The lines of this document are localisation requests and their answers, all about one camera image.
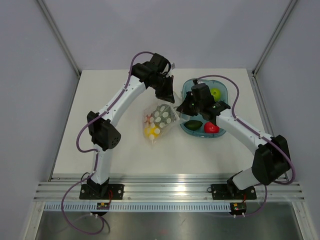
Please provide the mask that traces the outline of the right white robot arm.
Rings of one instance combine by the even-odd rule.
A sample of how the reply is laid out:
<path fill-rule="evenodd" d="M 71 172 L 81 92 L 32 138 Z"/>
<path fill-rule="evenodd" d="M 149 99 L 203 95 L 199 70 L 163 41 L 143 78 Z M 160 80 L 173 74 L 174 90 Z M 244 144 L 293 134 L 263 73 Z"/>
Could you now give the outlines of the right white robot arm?
<path fill-rule="evenodd" d="M 209 87 L 194 85 L 177 111 L 188 116 L 202 118 L 230 133 L 253 154 L 252 166 L 227 180 L 226 190 L 230 197 L 239 198 L 246 189 L 255 185 L 269 185 L 292 169 L 287 140 L 261 132 L 237 117 L 224 101 L 215 101 Z"/>

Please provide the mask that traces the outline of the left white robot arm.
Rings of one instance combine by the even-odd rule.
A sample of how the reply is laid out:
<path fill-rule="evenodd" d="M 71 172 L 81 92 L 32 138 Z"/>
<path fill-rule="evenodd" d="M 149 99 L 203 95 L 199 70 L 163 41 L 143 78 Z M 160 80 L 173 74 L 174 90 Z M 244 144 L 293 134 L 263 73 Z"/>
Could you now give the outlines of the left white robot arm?
<path fill-rule="evenodd" d="M 126 82 L 110 102 L 99 112 L 87 115 L 88 130 L 95 148 L 92 175 L 86 181 L 91 199 L 110 198 L 109 187 L 112 150 L 121 140 L 116 126 L 131 103 L 147 88 L 155 90 L 155 97 L 174 103 L 171 63 L 164 56 L 153 53 L 149 61 L 130 64 Z"/>

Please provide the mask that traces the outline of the yellow fruit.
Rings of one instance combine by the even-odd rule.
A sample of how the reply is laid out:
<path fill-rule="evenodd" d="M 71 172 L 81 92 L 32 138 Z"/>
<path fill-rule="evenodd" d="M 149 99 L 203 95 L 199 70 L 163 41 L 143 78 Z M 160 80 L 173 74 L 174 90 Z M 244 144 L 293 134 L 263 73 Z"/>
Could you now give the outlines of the yellow fruit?
<path fill-rule="evenodd" d="M 144 136 L 150 141 L 155 140 L 161 133 L 161 130 L 158 127 L 146 127 L 144 128 Z"/>

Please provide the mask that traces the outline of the wrinkled red fruit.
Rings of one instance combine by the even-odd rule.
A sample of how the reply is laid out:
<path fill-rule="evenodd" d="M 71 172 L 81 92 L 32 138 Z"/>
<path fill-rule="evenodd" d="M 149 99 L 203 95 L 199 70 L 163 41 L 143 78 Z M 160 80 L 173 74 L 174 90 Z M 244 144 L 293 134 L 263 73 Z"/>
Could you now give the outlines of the wrinkled red fruit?
<path fill-rule="evenodd" d="M 147 114 L 145 117 L 144 117 L 144 122 L 147 123 L 147 124 L 151 124 L 154 122 L 154 117 L 152 114 Z"/>

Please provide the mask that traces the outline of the clear dotted zip bag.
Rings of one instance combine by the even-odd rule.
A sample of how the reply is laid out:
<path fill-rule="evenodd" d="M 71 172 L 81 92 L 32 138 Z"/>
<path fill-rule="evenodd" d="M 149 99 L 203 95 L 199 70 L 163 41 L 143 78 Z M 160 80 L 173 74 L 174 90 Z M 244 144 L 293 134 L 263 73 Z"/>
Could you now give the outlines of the clear dotted zip bag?
<path fill-rule="evenodd" d="M 150 144 L 155 144 L 167 135 L 173 127 L 183 122 L 181 114 L 177 111 L 182 99 L 174 91 L 174 103 L 155 99 L 144 109 L 142 114 L 142 128 L 144 139 Z"/>

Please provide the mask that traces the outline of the green netted melon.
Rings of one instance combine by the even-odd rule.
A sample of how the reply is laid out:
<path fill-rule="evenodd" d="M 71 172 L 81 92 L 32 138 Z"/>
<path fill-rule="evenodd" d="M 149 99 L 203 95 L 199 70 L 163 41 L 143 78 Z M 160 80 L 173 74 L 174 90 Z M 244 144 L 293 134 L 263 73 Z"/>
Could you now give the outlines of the green netted melon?
<path fill-rule="evenodd" d="M 178 120 L 173 108 L 168 104 L 157 105 L 155 110 L 152 112 L 152 116 L 154 118 L 153 122 L 155 125 L 161 129 Z"/>

